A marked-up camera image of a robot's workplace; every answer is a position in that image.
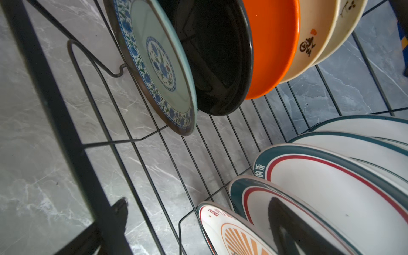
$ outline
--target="red stripe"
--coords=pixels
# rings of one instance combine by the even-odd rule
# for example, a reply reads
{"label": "red stripe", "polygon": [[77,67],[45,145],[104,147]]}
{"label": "red stripe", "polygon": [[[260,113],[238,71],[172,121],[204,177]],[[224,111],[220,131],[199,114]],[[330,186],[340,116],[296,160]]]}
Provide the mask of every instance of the red stripe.
{"label": "red stripe", "polygon": [[340,170],[340,171],[342,171],[344,173],[347,173],[348,175],[350,175],[350,176],[354,177],[355,179],[361,181],[362,183],[364,183],[365,185],[370,187],[372,190],[377,192],[377,194],[382,196],[383,199],[385,199],[392,207],[394,207],[395,210],[397,210],[397,212],[404,218],[405,222],[408,224],[408,214],[407,214],[407,212],[401,206],[399,206],[399,204],[397,202],[395,202],[392,198],[390,198],[387,194],[385,194],[382,190],[380,190],[375,185],[373,185],[371,182],[367,181],[366,179],[362,178],[361,176],[358,176],[357,174],[351,172],[350,170],[348,170],[346,168],[343,168],[341,166],[335,165],[335,164],[333,164],[331,162],[327,162],[325,160],[319,159],[319,158],[304,156],[304,155],[288,155],[288,156],[280,157],[280,158],[276,159],[274,162],[272,162],[270,164],[270,166],[268,167],[267,173],[265,175],[266,179],[268,181],[271,181],[272,170],[279,162],[282,162],[284,160],[289,160],[289,159],[295,159],[295,158],[296,159],[304,159],[304,160],[312,160],[312,161],[316,161],[316,162],[326,164],[326,165],[334,167],[334,168],[336,168],[336,169],[338,169],[338,170]]}
{"label": "red stripe", "polygon": [[265,192],[269,192],[271,194],[274,194],[277,197],[280,197],[286,201],[288,201],[289,203],[293,204],[294,206],[296,206],[297,208],[299,208],[302,212],[304,212],[305,214],[307,214],[309,217],[311,217],[312,219],[314,219],[317,223],[319,223],[320,226],[322,226],[324,229],[327,230],[327,232],[329,232],[350,254],[354,254],[354,252],[352,250],[349,249],[348,245],[344,243],[343,240],[341,240],[337,235],[335,235],[331,229],[329,229],[326,225],[324,225],[323,223],[321,223],[318,219],[316,219],[314,217],[314,215],[310,214],[308,211],[304,210],[302,207],[300,207],[299,205],[297,205],[296,203],[294,203],[293,201],[289,200],[288,198],[282,196],[281,194],[274,192],[270,189],[267,188],[261,188],[261,187],[252,187],[249,188],[245,191],[244,193],[244,209],[245,209],[245,213],[246,213],[246,217],[248,218],[248,221],[253,225],[254,223],[252,222],[251,216],[249,214],[249,209],[248,209],[248,197],[249,195],[254,192],[254,191],[265,191]]}
{"label": "red stripe", "polygon": [[[201,224],[203,222],[202,219],[201,219],[201,211],[204,209],[204,207],[206,207],[206,206],[201,207],[200,212],[199,212]],[[213,252],[213,254],[216,254],[216,252],[214,251],[214,247],[210,244],[210,242],[208,241],[206,235],[204,235],[204,237],[205,237],[205,239],[207,241],[208,246],[210,246],[210,249]]]}

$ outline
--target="wire dish rack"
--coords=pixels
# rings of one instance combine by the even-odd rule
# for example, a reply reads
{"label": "wire dish rack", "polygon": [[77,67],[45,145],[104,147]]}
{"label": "wire dish rack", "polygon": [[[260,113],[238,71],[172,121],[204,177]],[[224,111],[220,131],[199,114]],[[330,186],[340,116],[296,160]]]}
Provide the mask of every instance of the wire dish rack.
{"label": "wire dish rack", "polygon": [[[142,92],[135,80],[134,77],[132,77],[134,83],[135,83],[135,87],[137,88],[138,92],[141,95],[141,98],[143,99],[144,104],[146,105],[146,109],[149,112],[149,115],[155,125],[156,130],[148,135],[146,135],[143,138],[140,139],[134,139],[129,131],[128,125],[126,124],[120,109],[115,101],[114,96],[112,95],[111,89],[109,88],[104,76],[102,75],[102,72],[100,70],[100,68],[102,70],[104,70],[107,74],[109,74],[111,77],[113,78],[117,78],[120,77],[123,72],[124,72],[124,68],[127,67],[126,64],[122,64],[120,66],[120,72],[119,73],[113,73],[112,71],[110,71],[108,68],[106,68],[106,66],[101,63],[101,61],[99,61],[86,47],[84,47],[64,26],[62,26],[62,24],[55,19],[37,0],[26,0],[29,4],[31,4],[34,8],[37,9],[37,11],[39,11],[48,21],[50,21],[59,31],[61,31],[69,40],[67,42],[67,48],[68,48],[68,53],[69,56],[72,60],[72,63],[75,67],[75,70],[77,72],[77,75],[82,83],[82,86],[85,90],[85,93],[91,103],[92,109],[96,114],[96,117],[99,121],[99,124],[106,136],[107,141],[105,142],[95,142],[95,143],[88,143],[88,144],[83,144],[80,140],[80,137],[74,127],[72,118],[67,110],[67,107],[63,101],[62,95],[58,89],[58,86],[56,84],[56,81],[53,77],[53,74],[50,70],[49,64],[47,63],[47,60],[43,54],[43,51],[41,49],[41,46],[39,44],[39,41],[36,37],[35,31],[33,29],[33,26],[29,20],[28,14],[25,10],[25,7],[22,3],[22,0],[4,0],[1,1],[1,5],[4,9],[4,13],[6,15],[6,18],[10,24],[11,30],[14,34],[14,37],[16,39],[16,42],[18,44],[19,50],[23,55],[23,58],[25,59],[25,64],[27,66],[27,69],[30,73],[30,76],[32,78],[32,81],[35,85],[35,89],[40,97],[40,101],[42,103],[43,108],[45,109],[46,115],[51,123],[51,126],[53,128],[53,131],[57,137],[57,140],[59,141],[60,147],[65,155],[65,158],[68,162],[68,165],[71,168],[71,171],[80,187],[80,190],[82,191],[83,197],[86,201],[86,203],[88,204],[89,210],[92,213],[95,222],[97,223],[98,229],[99,229],[99,235],[102,237],[102,241],[95,241],[97,243],[97,245],[95,246],[95,248],[93,250],[95,250],[99,244],[103,244],[103,246],[106,248],[105,252],[109,253],[109,254],[132,254],[131,249],[129,247],[128,242],[125,239],[124,236],[124,231],[121,227],[121,224],[119,223],[116,215],[115,215],[115,210],[111,209],[111,206],[108,202],[108,199],[106,197],[106,194],[104,193],[104,190],[102,189],[102,186],[100,184],[100,182],[98,181],[97,175],[89,161],[89,158],[85,152],[85,149],[87,148],[95,148],[95,147],[101,147],[101,146],[110,146],[118,164],[119,167],[126,179],[126,182],[133,194],[134,199],[137,202],[137,205],[140,209],[140,212],[147,224],[147,227],[151,233],[151,236],[159,250],[159,252],[161,254],[165,254],[165,251],[162,247],[162,244],[160,243],[159,237],[157,236],[157,233],[152,225],[151,220],[149,219],[148,214],[146,213],[146,210],[142,204],[142,201],[138,195],[138,192],[136,191],[135,185],[132,182],[128,171],[125,167],[125,164],[123,163],[120,154],[116,148],[115,145],[117,144],[121,144],[121,143],[130,143],[132,145],[132,148],[134,150],[134,152],[136,153],[142,168],[147,176],[147,179],[154,191],[154,194],[161,206],[161,209],[164,213],[164,216],[171,228],[171,231],[173,232],[174,236],[175,236],[175,240],[178,242],[179,244],[179,248],[180,248],[180,254],[186,254],[186,251],[183,248],[182,245],[182,233],[181,233],[181,224],[182,222],[191,214],[194,214],[197,219],[198,219],[198,214],[196,211],[196,206],[193,203],[193,200],[191,198],[191,195],[186,187],[185,182],[183,181],[183,177],[180,174],[179,169],[177,168],[177,165],[172,157],[172,154],[170,153],[169,147],[166,144],[165,139],[163,138],[163,135],[161,133],[161,131],[165,128],[167,128],[167,126],[164,126],[162,128],[159,128],[159,126],[157,125],[152,112],[150,111],[150,108],[145,100],[145,98],[142,95]],[[367,10],[364,14],[368,14],[369,12],[371,12],[372,10],[376,9],[378,6],[380,6],[381,4],[383,4],[384,2],[386,2],[387,0],[383,0],[381,1],[379,4],[375,5],[373,8]],[[109,27],[109,24],[102,12],[102,9],[99,5],[99,3],[97,2],[97,0],[94,0],[95,5],[112,37],[112,40],[114,41],[114,43],[116,44],[116,47],[120,53],[120,55],[122,56],[123,59],[123,55],[119,50],[118,44],[115,41],[115,38],[113,36],[113,33]],[[364,59],[365,64],[367,65],[369,72],[374,80],[374,83],[382,97],[382,100],[384,101],[384,104],[386,105],[387,110],[386,111],[382,111],[382,112],[376,112],[376,113],[372,113],[372,114],[384,114],[384,113],[389,113],[392,116],[394,116],[394,112],[396,111],[403,111],[403,110],[407,110],[408,107],[404,107],[404,108],[399,108],[399,109],[392,109],[390,106],[389,101],[387,100],[387,97],[380,85],[380,82],[378,81],[376,74],[374,73],[374,70],[371,66],[371,63],[369,62],[367,55],[365,54],[363,47],[360,44],[360,41],[356,35],[355,32],[352,33],[352,36],[354,38],[354,41],[358,47],[358,49],[361,52],[361,55]],[[128,136],[128,139],[126,140],[113,140],[111,135],[109,134],[108,128],[102,118],[102,115],[100,113],[100,110],[98,109],[98,106],[93,98],[93,95],[91,93],[91,90],[88,87],[88,84],[84,78],[84,75],[80,69],[80,66],[76,60],[76,57],[73,53],[73,45],[75,45],[77,48],[79,48],[84,54],[85,56],[89,59],[89,61],[91,62],[91,64],[93,65],[93,67],[95,68],[95,70],[97,71],[97,73],[99,74],[99,77],[104,85],[104,87],[106,88],[106,91],[109,95],[109,98],[111,99],[113,106],[116,110],[116,113],[126,131],[126,134]],[[320,70],[319,66],[316,65],[315,66],[317,72],[320,75],[320,78],[322,79],[322,82],[324,83],[324,86],[326,88],[326,90],[328,91],[328,94],[330,96],[330,99],[332,100],[337,113],[339,116],[342,116],[342,113],[337,105],[336,100],[333,97],[332,92],[330,91],[329,86],[327,85],[327,82],[324,78],[324,76],[322,75],[322,71]],[[307,128],[310,129],[310,125],[308,123],[307,118],[305,117],[305,114],[302,111],[302,108],[300,107],[300,104],[298,102],[298,100],[296,99],[296,96],[293,92],[293,89],[290,85],[290,83],[287,83],[287,86],[290,89],[290,92],[292,93],[295,102],[297,104],[297,107],[300,110],[300,113],[302,114],[302,117],[307,125]],[[291,117],[291,115],[289,114],[289,111],[284,103],[284,100],[282,99],[282,95],[279,91],[278,88],[275,89],[279,99],[282,101],[282,104],[284,106],[284,110],[286,111],[286,114],[290,120],[290,123],[295,131],[295,133],[298,135],[299,131],[297,130],[294,121]],[[275,119],[275,122],[277,123],[277,126],[279,128],[279,131],[282,133],[283,139],[287,142],[287,138],[285,137],[285,134],[282,130],[282,127],[274,113],[273,107],[271,106],[268,97],[264,96],[266,103],[268,105],[269,110],[271,111],[271,114],[273,116],[273,118]],[[265,122],[261,117],[261,114],[259,113],[259,110],[255,104],[255,102],[252,100],[252,104],[256,110],[257,116],[268,136],[269,141],[272,143],[272,139],[267,131],[267,128],[265,126]],[[240,113],[242,114],[242,117],[245,121],[245,124],[247,125],[249,132],[251,133],[251,136],[255,142],[255,145],[257,147],[257,149],[260,151],[258,142],[254,136],[254,133],[251,129],[250,124],[248,123],[247,117],[244,114],[244,111],[242,110],[242,108],[239,108]],[[232,166],[233,166],[233,170],[235,172],[236,175],[242,175],[242,174],[246,174],[249,171],[252,172],[253,175],[255,175],[254,169],[252,168],[252,162],[250,162],[250,160],[248,159],[247,153],[244,149],[244,146],[242,144],[242,138],[237,134],[237,131],[234,127],[233,122],[231,121],[230,117],[227,116],[228,122],[236,136],[236,139],[238,140],[238,143],[242,149],[242,152],[245,156],[245,159],[247,161],[247,163],[249,164],[249,168],[247,168],[245,171],[243,171],[242,173],[238,173],[235,165],[234,165],[234,161],[232,160],[231,156],[230,156],[230,152],[227,149],[227,146],[224,143],[224,140],[222,138],[222,136],[220,135],[220,132],[217,128],[217,125],[214,122],[214,119],[212,116],[209,116],[212,124],[214,125],[214,128],[217,132],[217,135],[223,145],[223,148],[228,156],[229,161],[231,162]],[[229,182],[225,182],[222,174],[220,171],[222,171],[216,164],[213,155],[211,154],[211,151],[208,147],[208,144],[206,141],[206,139],[204,138],[199,126],[196,126],[197,131],[202,139],[202,142],[209,154],[209,157],[211,158],[212,163],[214,164],[214,167],[217,171],[217,174],[222,182],[222,186],[215,192],[211,193],[210,189],[207,186],[207,183],[205,181],[205,179],[203,178],[203,175],[201,173],[201,169],[198,167],[198,165],[196,164],[196,160],[193,156],[193,154],[191,153],[191,150],[185,140],[184,137],[181,137],[187,151],[189,152],[189,156],[191,157],[194,166],[198,172],[198,175],[201,178],[201,181],[203,183],[203,185],[205,186],[205,189],[208,193],[208,200],[212,200],[214,201],[213,197],[218,194],[220,191],[225,190],[227,191],[227,185],[229,184]],[[144,159],[141,155],[141,153],[138,150],[138,142],[143,141],[144,139],[149,138],[150,136],[154,135],[154,134],[158,134],[160,136],[160,139],[164,145],[164,147],[166,148],[166,151],[171,159],[171,162],[173,164],[173,167],[175,169],[175,171],[177,172],[177,175],[181,181],[181,185],[184,188],[187,197],[190,201],[191,204],[191,211],[189,213],[187,213],[183,218],[181,218],[181,220],[178,223],[178,231],[176,231],[176,228],[174,227],[169,214],[167,213],[167,210],[164,206],[163,200],[160,197],[159,192],[157,191],[157,188],[151,178],[151,175],[144,163]],[[199,227],[201,228],[201,230],[203,231],[203,234],[205,234],[205,231],[203,230],[203,227],[199,222]]]}

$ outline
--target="orange plate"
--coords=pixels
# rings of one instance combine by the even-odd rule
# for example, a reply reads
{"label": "orange plate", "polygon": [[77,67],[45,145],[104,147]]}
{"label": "orange plate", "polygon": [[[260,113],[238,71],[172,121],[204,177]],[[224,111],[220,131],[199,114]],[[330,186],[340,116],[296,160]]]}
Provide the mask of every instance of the orange plate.
{"label": "orange plate", "polygon": [[299,0],[244,0],[251,25],[254,69],[245,99],[278,85],[292,64],[299,41]]}

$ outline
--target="floral pattern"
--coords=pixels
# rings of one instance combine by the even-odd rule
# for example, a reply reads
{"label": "floral pattern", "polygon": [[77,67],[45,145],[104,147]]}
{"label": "floral pattern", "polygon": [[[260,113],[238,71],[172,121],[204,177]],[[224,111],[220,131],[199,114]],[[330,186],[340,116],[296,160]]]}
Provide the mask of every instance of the floral pattern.
{"label": "floral pattern", "polygon": [[[160,107],[160,109],[163,111],[163,113],[166,115],[166,117],[177,127],[181,129],[187,129],[190,128],[190,125],[193,123],[193,114],[194,114],[194,108],[193,104],[191,103],[190,109],[185,112],[181,113],[176,111],[171,105],[163,98],[163,96],[160,94],[156,86],[154,85],[153,81],[150,78],[150,75],[148,71],[146,70],[146,66],[144,65],[144,62],[142,58],[140,57],[139,54],[139,49],[136,45],[136,40],[133,35],[133,29],[132,29],[132,22],[131,22],[131,16],[129,14],[130,12],[130,3],[131,0],[114,0],[114,6],[115,6],[115,11],[116,11],[116,16],[119,21],[119,27],[122,32],[122,35],[124,37],[124,40],[126,42],[126,46],[129,50],[129,53],[133,59],[133,62],[135,63],[140,76],[143,79],[144,84],[146,85],[146,88],[148,89],[149,93],[152,95],[154,101],[156,104]],[[146,42],[147,49],[149,51],[149,59],[154,66],[154,70],[158,77],[161,77],[161,74],[163,74],[162,79],[160,81],[163,83],[167,83],[168,86],[164,83],[163,85],[170,91],[175,90],[176,84],[175,84],[175,75],[173,71],[173,67],[171,66],[170,60],[167,57],[166,53],[164,52],[163,48],[158,44],[158,42],[153,38],[149,37]],[[152,61],[152,58],[157,55],[158,61],[155,62],[157,63],[157,69],[156,65]]]}
{"label": "floral pattern", "polygon": [[153,69],[163,86],[170,91],[174,91],[176,89],[175,74],[163,47],[155,38],[149,36],[146,40],[146,49],[150,63],[152,63]]}

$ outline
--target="orange sunburst pattern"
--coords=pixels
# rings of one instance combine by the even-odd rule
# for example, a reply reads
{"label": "orange sunburst pattern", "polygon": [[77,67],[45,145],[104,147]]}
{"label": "orange sunburst pattern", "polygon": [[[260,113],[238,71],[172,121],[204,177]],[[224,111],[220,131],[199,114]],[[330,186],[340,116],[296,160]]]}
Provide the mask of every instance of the orange sunburst pattern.
{"label": "orange sunburst pattern", "polygon": [[222,225],[221,234],[230,255],[275,255],[258,238],[234,224]]}

